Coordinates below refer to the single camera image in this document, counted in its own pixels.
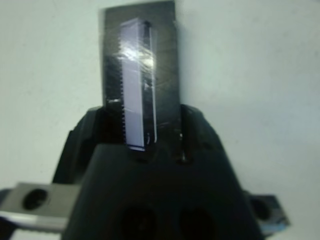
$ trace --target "white background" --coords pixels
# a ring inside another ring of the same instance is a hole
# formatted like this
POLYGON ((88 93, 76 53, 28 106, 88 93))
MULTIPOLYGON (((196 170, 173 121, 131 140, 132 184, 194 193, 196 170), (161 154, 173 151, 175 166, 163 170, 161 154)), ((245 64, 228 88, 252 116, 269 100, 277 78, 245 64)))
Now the white background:
MULTIPOLYGON (((68 131, 102 103, 98 10, 128 2, 0 0, 1 189, 50 183, 68 131)), ((318 240, 320 1, 176 11, 181 102, 219 133, 244 189, 279 197, 292 227, 273 239, 318 240)))

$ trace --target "screw hole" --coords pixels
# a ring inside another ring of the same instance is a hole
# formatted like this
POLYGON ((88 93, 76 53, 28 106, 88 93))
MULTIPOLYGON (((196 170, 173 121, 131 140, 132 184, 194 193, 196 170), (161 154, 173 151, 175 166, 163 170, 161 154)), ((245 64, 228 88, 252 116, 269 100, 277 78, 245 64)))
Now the screw hole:
POLYGON ((45 203, 47 197, 48 193, 46 190, 32 190, 23 199, 22 206, 26 210, 35 210, 45 203))

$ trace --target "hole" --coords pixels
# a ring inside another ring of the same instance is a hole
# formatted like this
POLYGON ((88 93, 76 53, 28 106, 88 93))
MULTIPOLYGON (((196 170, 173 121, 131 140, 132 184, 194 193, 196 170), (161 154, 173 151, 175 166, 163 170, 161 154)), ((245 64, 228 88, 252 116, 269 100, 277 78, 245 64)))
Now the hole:
POLYGON ((182 210, 179 225, 185 240, 214 240, 215 225, 210 215, 203 209, 182 210))
POLYGON ((26 210, 34 210, 39 208, 48 197, 48 193, 46 190, 43 189, 35 189, 29 192, 24 200, 23 200, 23 207, 26 210))
POLYGON ((251 199, 250 203, 253 208, 253 212, 258 219, 265 221, 270 218, 270 209, 264 201, 259 199, 251 199))
POLYGON ((121 229, 125 240, 152 240, 157 230, 156 215, 150 209, 131 207, 123 214, 121 229))

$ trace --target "white wall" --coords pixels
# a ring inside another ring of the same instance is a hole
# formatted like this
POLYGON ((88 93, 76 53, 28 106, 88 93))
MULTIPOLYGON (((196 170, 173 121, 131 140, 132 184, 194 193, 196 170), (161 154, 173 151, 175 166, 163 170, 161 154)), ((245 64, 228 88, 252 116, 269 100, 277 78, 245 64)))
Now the white wall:
MULTIPOLYGON (((0 0, 0 188, 51 181, 68 131, 101 104, 98 9, 128 2, 0 0)), ((319 239, 320 1, 179 0, 177 23, 181 101, 243 188, 279 196, 292 227, 273 239, 319 239)))

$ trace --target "mounting hole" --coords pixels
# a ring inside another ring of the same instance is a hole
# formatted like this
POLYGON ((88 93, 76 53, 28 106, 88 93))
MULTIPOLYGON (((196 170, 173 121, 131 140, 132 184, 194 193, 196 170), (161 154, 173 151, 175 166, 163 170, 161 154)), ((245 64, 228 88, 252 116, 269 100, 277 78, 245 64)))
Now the mounting hole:
POLYGON ((130 207, 123 214, 121 230, 125 240, 152 240, 157 230, 156 214, 151 209, 130 207))
POLYGON ((260 199, 251 199, 250 203, 253 208, 253 212, 258 219, 266 221, 270 218, 271 211, 264 201, 260 199))
POLYGON ((215 225, 211 216, 203 209, 182 210, 179 225, 185 240, 214 240, 215 225))
POLYGON ((45 203, 48 193, 43 189, 35 189, 29 192, 23 199, 22 206, 26 210, 34 210, 45 203))

